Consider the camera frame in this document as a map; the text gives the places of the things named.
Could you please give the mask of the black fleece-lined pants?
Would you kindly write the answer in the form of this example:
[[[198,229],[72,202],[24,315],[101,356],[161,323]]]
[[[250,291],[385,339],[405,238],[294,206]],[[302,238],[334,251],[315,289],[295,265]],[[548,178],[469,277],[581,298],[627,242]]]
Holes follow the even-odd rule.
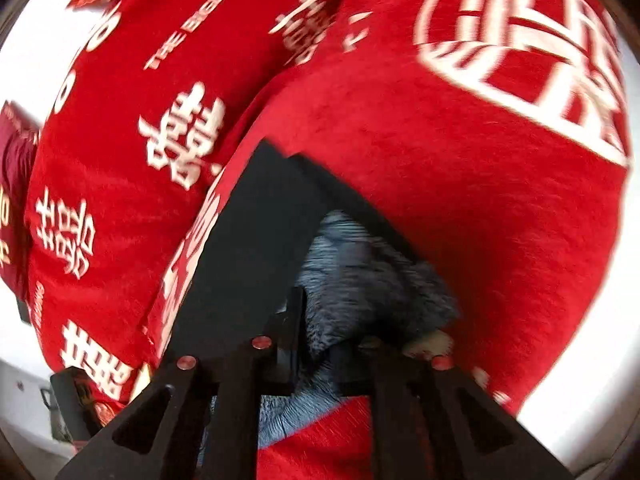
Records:
[[[408,344],[445,326],[456,303],[435,270],[326,168],[262,142],[206,236],[169,344],[175,356],[226,356],[304,290],[308,361],[290,396],[260,408],[261,448],[340,404],[331,350],[386,336]]]

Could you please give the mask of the red blanket with white characters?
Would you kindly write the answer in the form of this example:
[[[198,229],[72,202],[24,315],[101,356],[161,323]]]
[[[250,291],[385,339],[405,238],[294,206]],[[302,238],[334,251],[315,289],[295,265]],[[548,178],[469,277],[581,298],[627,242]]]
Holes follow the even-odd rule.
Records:
[[[259,143],[326,168],[457,314],[329,355],[340,404],[258,444],[253,479],[374,479],[376,356],[457,367],[509,415],[596,298],[631,161],[599,0],[119,0],[40,136],[29,314],[108,424],[166,360],[206,236]]]

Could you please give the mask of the dark red cushion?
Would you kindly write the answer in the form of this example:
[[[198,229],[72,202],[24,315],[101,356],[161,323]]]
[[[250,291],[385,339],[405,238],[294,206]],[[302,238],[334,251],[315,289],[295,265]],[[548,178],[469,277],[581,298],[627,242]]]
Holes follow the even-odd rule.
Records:
[[[1,107],[1,278],[18,299],[27,296],[29,230],[25,207],[39,127],[13,102]]]

